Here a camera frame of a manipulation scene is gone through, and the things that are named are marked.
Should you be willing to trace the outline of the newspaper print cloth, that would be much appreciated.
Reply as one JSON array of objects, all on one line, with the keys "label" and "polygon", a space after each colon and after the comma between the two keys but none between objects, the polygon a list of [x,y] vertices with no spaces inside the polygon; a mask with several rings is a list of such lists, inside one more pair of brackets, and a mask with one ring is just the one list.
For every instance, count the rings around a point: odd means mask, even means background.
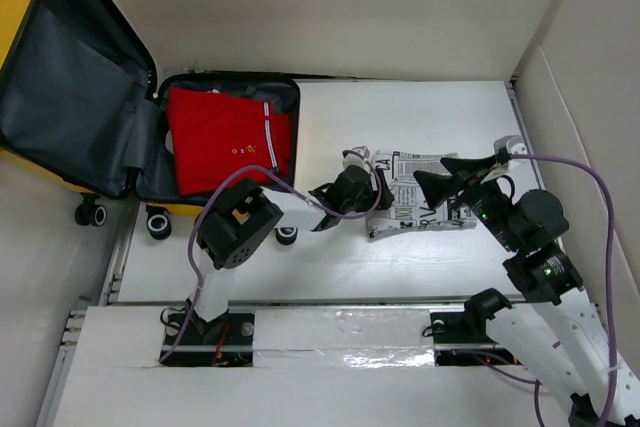
[{"label": "newspaper print cloth", "polygon": [[457,152],[447,154],[412,154],[392,150],[377,150],[371,161],[382,170],[384,180],[394,196],[386,210],[376,210],[366,217],[370,241],[381,240],[405,232],[455,231],[473,229],[478,222],[468,207],[453,207],[447,199],[436,209],[427,205],[422,189],[414,178],[417,170],[448,175],[441,158],[458,158]]}]

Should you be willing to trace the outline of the red shirt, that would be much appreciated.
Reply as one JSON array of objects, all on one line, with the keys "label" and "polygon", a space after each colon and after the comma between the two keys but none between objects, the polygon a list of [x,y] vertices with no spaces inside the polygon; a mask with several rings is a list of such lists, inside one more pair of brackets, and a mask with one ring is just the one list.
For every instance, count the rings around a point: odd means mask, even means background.
[{"label": "red shirt", "polygon": [[167,117],[183,196],[212,192],[248,165],[289,174],[290,116],[273,101],[172,88]]}]

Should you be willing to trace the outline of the yellow cartoon suitcase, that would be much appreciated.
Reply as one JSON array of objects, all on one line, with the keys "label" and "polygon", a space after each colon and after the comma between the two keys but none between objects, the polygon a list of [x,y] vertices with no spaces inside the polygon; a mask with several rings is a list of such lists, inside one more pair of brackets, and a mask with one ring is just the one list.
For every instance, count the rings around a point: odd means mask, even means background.
[{"label": "yellow cartoon suitcase", "polygon": [[294,182],[301,92],[290,76],[206,70],[160,80],[113,0],[1,0],[1,151],[77,191],[77,224],[100,226],[104,199],[135,195],[150,236],[163,240],[173,216],[201,210],[207,194],[181,194],[176,178],[167,114],[178,92],[226,94],[285,116],[265,130],[267,185]]}]

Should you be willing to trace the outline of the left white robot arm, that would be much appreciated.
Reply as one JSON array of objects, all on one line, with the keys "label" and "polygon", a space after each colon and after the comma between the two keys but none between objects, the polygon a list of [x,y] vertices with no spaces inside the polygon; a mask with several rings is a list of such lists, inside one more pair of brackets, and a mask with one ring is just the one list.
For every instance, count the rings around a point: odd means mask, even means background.
[{"label": "left white robot arm", "polygon": [[176,323],[176,342],[185,335],[203,345],[218,341],[228,322],[235,271],[271,233],[281,243],[291,244],[301,230],[324,232],[342,220],[387,210],[393,202],[384,173],[356,165],[306,194],[271,190],[251,178],[224,190],[207,204],[189,239],[196,286]]}]

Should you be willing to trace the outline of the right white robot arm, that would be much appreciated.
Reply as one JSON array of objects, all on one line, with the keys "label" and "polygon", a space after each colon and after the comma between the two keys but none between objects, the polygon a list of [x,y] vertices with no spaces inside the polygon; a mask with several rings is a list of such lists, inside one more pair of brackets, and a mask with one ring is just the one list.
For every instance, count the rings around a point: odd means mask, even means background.
[{"label": "right white robot arm", "polygon": [[544,320],[556,341],[532,333],[516,308],[494,288],[464,304],[462,328],[474,340],[487,337],[513,354],[568,413],[572,426],[636,426],[639,377],[620,354],[613,316],[612,250],[615,212],[610,192],[591,167],[576,168],[596,181],[605,198],[604,317],[590,302],[576,265],[557,240],[569,229],[557,197],[534,189],[513,200],[497,184],[518,161],[534,155],[500,149],[483,159],[443,158],[445,175],[416,171],[413,176],[429,207],[448,199],[468,207],[511,258],[507,276],[527,304]]}]

